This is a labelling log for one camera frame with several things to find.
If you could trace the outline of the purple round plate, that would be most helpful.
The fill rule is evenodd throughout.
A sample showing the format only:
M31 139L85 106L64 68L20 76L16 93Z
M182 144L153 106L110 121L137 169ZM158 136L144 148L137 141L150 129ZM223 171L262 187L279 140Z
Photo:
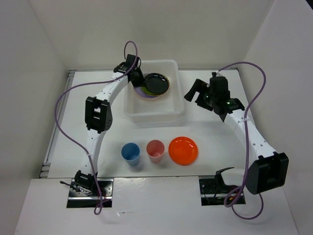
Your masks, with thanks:
M147 95L147 94L145 94L145 93L141 90L141 87L136 87L136 88L134 88L134 91L135 91L136 94Z

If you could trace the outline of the green round plate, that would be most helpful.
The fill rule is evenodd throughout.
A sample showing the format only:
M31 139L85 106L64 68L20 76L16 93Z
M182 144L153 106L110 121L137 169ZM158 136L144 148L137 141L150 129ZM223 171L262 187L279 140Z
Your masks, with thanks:
M145 93L145 94L147 94L147 95L149 95L149 96L152 96L153 94L150 92L150 91L148 91L145 87L141 87L141 90Z

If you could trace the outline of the pink plastic cup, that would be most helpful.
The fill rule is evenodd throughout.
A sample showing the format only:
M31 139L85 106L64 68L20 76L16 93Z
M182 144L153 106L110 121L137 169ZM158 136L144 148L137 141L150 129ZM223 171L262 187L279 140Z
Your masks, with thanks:
M157 164L163 158L163 154L165 152L165 146L163 142L159 140L152 140L148 142L146 146L146 152L150 161L154 164Z

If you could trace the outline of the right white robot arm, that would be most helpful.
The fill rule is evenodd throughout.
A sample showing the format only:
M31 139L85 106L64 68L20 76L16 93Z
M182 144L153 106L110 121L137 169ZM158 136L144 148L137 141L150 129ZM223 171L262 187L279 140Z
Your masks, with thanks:
M287 155L278 153L268 144L245 114L242 102L231 98L228 80L216 73L212 74L208 83L196 79L184 99L192 101L196 94L195 103L217 114L248 151L247 190L256 195L283 186L289 166Z

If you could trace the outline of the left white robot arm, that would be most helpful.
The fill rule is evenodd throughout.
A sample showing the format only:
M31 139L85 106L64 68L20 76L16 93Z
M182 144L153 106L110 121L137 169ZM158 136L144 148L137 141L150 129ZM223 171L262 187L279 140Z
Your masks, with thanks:
M87 125L88 160L82 164L75 174L74 181L85 195L100 196L102 191L97 187L97 162L102 140L112 125L111 106L124 87L132 82L135 85L143 83L139 57L128 54L126 61L114 68L108 84L96 95L89 96L85 102L85 123Z

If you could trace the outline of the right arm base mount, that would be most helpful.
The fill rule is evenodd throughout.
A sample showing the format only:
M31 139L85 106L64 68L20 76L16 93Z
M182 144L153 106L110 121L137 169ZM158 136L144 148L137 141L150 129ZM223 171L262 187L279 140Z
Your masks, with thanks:
M202 206L223 205L226 195L237 187L236 185L226 185L217 176L200 177L199 186Z

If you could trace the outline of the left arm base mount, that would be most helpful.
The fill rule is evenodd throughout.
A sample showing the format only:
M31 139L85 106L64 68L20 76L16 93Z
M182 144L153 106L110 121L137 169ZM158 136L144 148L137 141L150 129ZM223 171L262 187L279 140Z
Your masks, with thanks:
M102 193L103 208L112 207L112 195L113 195L113 179L98 179L98 183ZM67 208L94 208L100 204L100 196L98 190L91 192L88 189L84 189L82 186L75 185L74 179L71 179L70 183L60 181L60 184L69 187Z

